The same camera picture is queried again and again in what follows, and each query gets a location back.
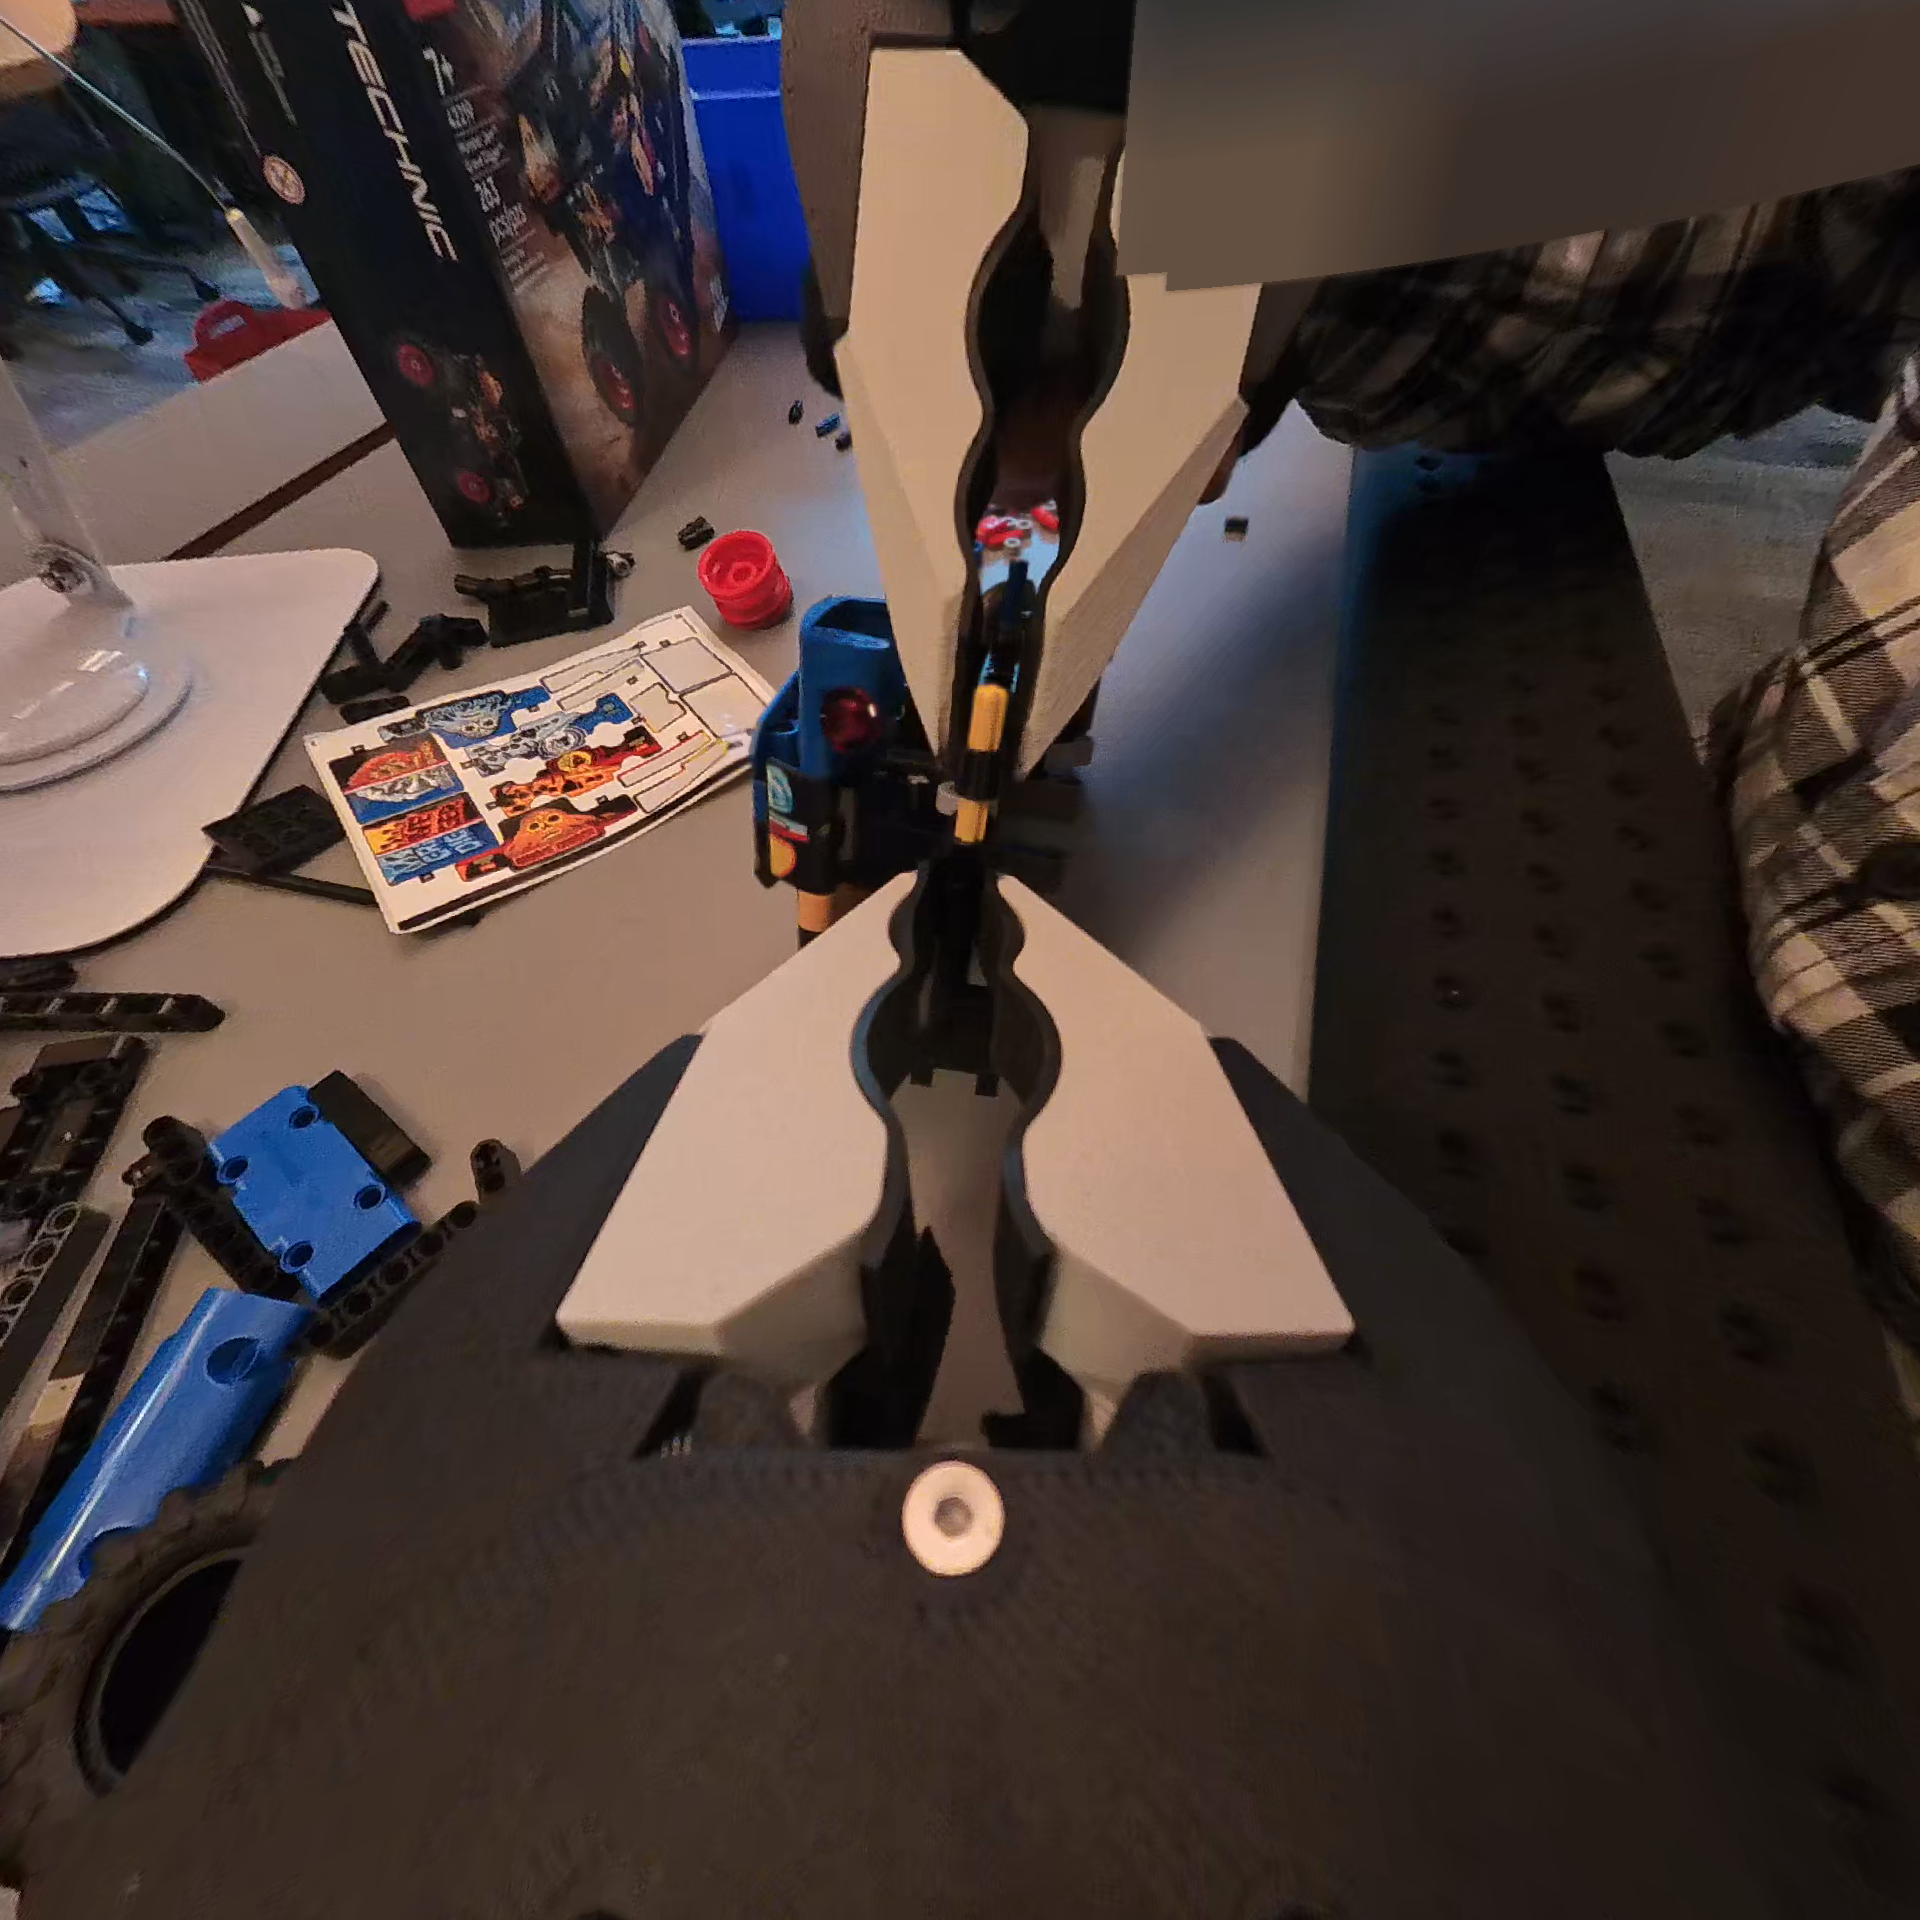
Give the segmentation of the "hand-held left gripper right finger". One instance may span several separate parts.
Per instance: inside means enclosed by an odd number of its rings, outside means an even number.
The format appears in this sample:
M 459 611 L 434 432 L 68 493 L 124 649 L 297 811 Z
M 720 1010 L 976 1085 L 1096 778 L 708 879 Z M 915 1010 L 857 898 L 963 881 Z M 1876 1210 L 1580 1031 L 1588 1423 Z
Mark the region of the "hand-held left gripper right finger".
M 1200 1022 L 1019 881 L 996 882 L 996 1311 L 1019 1414 L 1079 1445 L 1147 1377 L 1337 1354 L 1328 1266 Z

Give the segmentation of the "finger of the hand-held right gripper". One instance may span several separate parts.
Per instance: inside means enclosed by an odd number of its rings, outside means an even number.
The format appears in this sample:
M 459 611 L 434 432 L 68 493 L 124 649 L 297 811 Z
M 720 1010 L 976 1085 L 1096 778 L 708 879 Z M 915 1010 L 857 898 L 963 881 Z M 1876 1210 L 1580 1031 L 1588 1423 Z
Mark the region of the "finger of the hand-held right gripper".
M 1025 114 L 969 56 L 874 54 L 834 360 L 882 600 L 936 753 L 976 602 L 964 507 L 992 413 L 979 309 L 1034 209 L 1027 165 Z
M 1042 584 L 1025 770 L 1114 662 L 1246 418 L 1241 368 L 1259 285 L 1174 290 L 1164 274 L 1127 274 L 1122 285 L 1118 368 L 1078 443 L 1078 523 Z

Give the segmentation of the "black blue toy car chassis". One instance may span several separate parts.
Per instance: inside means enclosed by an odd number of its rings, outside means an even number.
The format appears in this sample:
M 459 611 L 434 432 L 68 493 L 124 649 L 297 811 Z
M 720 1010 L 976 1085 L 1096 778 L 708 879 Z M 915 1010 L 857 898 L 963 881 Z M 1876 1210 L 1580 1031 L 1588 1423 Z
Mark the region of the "black blue toy car chassis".
M 1038 593 L 1056 545 L 984 554 L 991 598 L 1008 571 Z M 1097 687 L 1047 751 L 1036 776 L 1003 791 L 1008 825 L 1068 827 L 1081 811 L 1096 741 Z M 865 896 L 940 854 L 954 794 L 905 687 L 894 623 L 876 598 L 834 594 L 800 624 L 799 670 L 762 717 L 753 738 L 753 839 L 762 888 L 792 889 L 800 944 L 809 944 Z M 1014 839 L 1007 866 L 1038 895 L 1056 895 L 1066 854 L 1051 841 Z M 992 1075 L 992 999 L 976 962 L 951 966 L 922 994 L 927 1040 L 910 1067 L 916 1086 L 936 1072 L 964 1072 L 982 1098 Z

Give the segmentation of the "person's right forearm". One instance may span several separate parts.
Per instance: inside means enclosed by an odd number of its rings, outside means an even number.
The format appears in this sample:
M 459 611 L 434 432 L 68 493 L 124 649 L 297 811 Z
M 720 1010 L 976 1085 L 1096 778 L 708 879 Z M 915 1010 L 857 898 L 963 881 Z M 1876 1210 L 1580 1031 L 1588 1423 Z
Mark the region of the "person's right forearm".
M 1919 333 L 1919 175 L 1323 280 L 1252 384 L 1356 449 L 1682 459 L 1808 409 L 1874 422 Z

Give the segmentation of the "black dimpled foam pad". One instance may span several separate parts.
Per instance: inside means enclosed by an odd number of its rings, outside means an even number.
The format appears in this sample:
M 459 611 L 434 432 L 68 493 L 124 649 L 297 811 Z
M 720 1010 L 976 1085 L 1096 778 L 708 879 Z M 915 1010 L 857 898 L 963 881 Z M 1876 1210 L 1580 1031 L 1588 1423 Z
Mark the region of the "black dimpled foam pad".
M 1800 1915 L 1919 1915 L 1915 1445 L 1594 456 L 1351 469 L 1311 1098 L 1632 1488 Z

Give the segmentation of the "black toy set box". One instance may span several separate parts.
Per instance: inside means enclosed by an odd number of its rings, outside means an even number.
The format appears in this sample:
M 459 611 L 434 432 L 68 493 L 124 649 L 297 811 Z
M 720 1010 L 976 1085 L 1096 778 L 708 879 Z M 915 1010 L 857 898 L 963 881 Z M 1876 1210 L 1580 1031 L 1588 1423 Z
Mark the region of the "black toy set box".
M 176 14 L 448 539 L 614 531 L 736 336 L 675 8 Z

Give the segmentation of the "black holed beam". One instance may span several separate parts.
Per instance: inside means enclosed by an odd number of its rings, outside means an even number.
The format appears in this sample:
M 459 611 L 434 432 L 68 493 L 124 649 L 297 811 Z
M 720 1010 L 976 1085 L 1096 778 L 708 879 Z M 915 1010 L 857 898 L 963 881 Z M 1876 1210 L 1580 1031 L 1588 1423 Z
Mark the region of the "black holed beam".
M 204 1134 L 186 1121 L 159 1115 L 143 1130 L 143 1146 L 145 1153 L 124 1173 L 134 1199 L 160 1203 L 235 1290 L 296 1301 L 299 1282 L 282 1270 L 239 1213 L 233 1189 L 219 1181 Z

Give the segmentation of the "thin black axle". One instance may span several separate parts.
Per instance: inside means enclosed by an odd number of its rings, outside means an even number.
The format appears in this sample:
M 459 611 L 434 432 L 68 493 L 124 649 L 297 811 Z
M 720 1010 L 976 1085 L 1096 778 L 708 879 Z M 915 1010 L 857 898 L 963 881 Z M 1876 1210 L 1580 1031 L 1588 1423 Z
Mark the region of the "thin black axle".
M 202 877 L 207 881 L 226 881 L 244 885 L 257 891 L 319 898 L 336 905 L 378 911 L 371 889 L 344 881 L 308 879 L 303 873 L 242 871 L 219 861 L 207 863 Z

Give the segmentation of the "black angled beam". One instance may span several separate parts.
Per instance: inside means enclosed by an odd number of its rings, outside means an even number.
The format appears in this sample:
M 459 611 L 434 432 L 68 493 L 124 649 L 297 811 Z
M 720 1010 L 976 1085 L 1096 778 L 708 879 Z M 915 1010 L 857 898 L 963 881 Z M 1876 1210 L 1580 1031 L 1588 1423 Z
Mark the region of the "black angled beam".
M 91 992 L 81 967 L 64 955 L 3 960 L 6 1037 L 118 1037 L 172 1038 L 219 1030 L 226 1010 L 191 992 Z

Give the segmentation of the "long thin black beam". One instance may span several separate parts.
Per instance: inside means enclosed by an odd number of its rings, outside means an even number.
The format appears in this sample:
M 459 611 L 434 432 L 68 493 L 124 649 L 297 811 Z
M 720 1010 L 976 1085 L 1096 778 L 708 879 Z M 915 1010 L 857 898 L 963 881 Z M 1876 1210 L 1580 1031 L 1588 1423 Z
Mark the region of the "long thin black beam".
M 6 1366 L 6 1574 L 106 1425 L 183 1231 L 160 1203 L 136 1201 L 108 1231 L 79 1299 L 43 1350 Z

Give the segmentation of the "chunky black holed brick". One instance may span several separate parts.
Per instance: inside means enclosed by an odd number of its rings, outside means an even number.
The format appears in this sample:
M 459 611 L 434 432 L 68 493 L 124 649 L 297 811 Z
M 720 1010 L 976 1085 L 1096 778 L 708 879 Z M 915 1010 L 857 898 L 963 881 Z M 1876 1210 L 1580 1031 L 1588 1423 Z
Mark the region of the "chunky black holed brick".
M 145 1075 L 145 1038 L 59 1040 L 3 1112 L 3 1224 L 38 1225 L 88 1192 Z

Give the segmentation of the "white book stand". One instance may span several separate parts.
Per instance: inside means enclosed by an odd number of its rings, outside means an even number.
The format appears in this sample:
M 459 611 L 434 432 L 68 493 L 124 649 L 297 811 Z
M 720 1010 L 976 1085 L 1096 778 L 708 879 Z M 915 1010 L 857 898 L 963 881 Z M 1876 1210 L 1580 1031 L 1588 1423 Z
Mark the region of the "white book stand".
M 110 566 L 11 373 L 3 949 L 83 953 L 176 907 L 378 586 L 354 550 Z

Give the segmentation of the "black toy tire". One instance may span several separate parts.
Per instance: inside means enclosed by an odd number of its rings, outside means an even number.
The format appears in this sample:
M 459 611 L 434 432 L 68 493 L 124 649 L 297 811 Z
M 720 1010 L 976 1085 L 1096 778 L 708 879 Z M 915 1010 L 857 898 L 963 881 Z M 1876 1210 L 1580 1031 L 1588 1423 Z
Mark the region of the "black toy tire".
M 24 1896 L 131 1775 L 223 1621 L 287 1463 L 247 1462 L 106 1534 L 81 1590 L 14 1635 L 3 1664 L 3 1885 Z

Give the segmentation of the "black office chair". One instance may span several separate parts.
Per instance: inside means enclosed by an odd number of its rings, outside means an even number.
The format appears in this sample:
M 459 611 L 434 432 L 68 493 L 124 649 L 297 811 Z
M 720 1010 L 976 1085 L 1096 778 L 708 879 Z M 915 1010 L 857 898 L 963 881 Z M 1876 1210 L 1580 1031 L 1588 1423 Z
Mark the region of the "black office chair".
M 134 346 L 154 328 L 131 306 L 159 282 L 193 304 L 226 241 L 219 187 L 191 131 L 170 128 L 129 50 L 84 6 L 6 6 L 3 226 L 6 354 L 34 293 L 104 312 Z

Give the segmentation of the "large black frame assembly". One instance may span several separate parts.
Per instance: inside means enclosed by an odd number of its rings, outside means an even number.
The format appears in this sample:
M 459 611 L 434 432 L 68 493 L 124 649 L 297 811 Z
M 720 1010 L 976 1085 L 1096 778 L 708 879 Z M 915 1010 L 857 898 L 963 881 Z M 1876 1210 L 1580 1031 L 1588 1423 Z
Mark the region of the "large black frame assembly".
M 607 574 L 602 545 L 578 543 L 570 566 L 529 567 L 515 577 L 459 571 L 452 590 L 487 616 L 490 647 L 506 653 L 526 642 L 593 633 L 616 618 L 618 589 Z

